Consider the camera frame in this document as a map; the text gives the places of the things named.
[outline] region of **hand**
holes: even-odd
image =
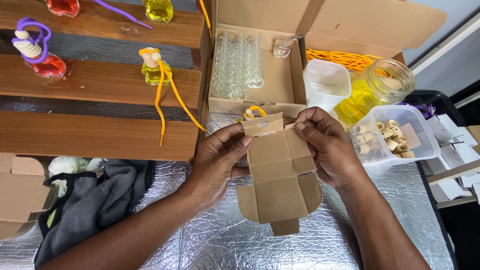
[[[248,167],[235,166],[252,145],[242,129],[241,123],[226,126],[198,144],[192,173],[179,190],[198,196],[205,209],[222,199],[230,178],[250,173]]]
[[[353,151],[342,125],[326,111],[312,107],[301,111],[296,131],[309,143],[320,179],[337,188],[368,175]]]

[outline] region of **gray towel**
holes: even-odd
[[[152,168],[144,160],[107,161],[104,174],[60,173],[45,181],[67,180],[67,192],[39,219],[43,242],[35,256],[35,267],[80,241],[108,228],[133,212],[152,183]],[[48,217],[55,211],[53,222]]]

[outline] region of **wooden shelf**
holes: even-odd
[[[0,152],[134,160],[188,161],[198,128],[192,122],[161,122],[97,116],[0,111]]]
[[[2,0],[0,28],[16,29],[19,19],[29,16],[50,27],[53,32],[82,36],[135,40],[157,44],[200,48],[204,15],[198,12],[174,11],[172,20],[163,25],[150,21],[143,5],[107,2],[154,29],[148,29],[128,18],[92,1],[81,1],[75,18],[52,14],[46,4],[38,0]]]
[[[155,104],[157,87],[145,82],[140,65],[71,59],[65,63],[67,73],[63,78],[45,79],[27,67],[21,56],[0,54],[0,95]],[[197,109],[201,72],[172,72],[183,102],[188,108]],[[162,87],[160,104],[180,107],[171,85]]]

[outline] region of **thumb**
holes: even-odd
[[[229,165],[233,166],[237,161],[239,161],[252,145],[252,137],[244,136],[240,141],[238,141],[232,149],[230,149],[225,154],[225,159],[228,161]]]
[[[327,135],[321,133],[316,128],[306,126],[302,122],[297,122],[295,130],[301,138],[311,143],[317,149],[321,149],[329,139]]]

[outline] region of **red liquid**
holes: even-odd
[[[57,16],[75,17],[80,10],[78,0],[45,0],[48,9]]]
[[[47,58],[41,63],[32,64],[25,61],[25,64],[37,73],[37,75],[44,78],[62,78],[67,70],[67,66],[60,57],[55,54],[48,53]]]

